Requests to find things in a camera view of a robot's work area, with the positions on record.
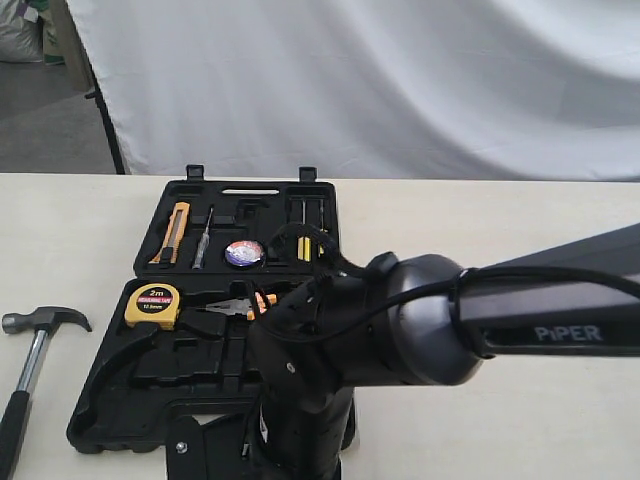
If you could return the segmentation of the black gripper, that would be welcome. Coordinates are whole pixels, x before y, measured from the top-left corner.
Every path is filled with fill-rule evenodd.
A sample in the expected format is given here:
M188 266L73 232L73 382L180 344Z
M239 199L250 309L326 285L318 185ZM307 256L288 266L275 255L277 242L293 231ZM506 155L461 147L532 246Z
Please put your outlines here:
M339 390L315 413L267 389L249 417L253 479L340 479L341 451L355 436L354 390Z

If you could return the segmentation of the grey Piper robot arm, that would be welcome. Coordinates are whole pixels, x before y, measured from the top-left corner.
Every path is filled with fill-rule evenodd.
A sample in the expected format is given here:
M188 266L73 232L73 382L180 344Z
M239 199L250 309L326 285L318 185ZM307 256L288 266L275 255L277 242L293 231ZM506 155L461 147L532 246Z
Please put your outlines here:
M482 268L392 253L358 266L317 227L321 269L259 314L263 379L248 434L268 479L336 479L358 387L457 386L501 355L635 357L639 229L630 226Z

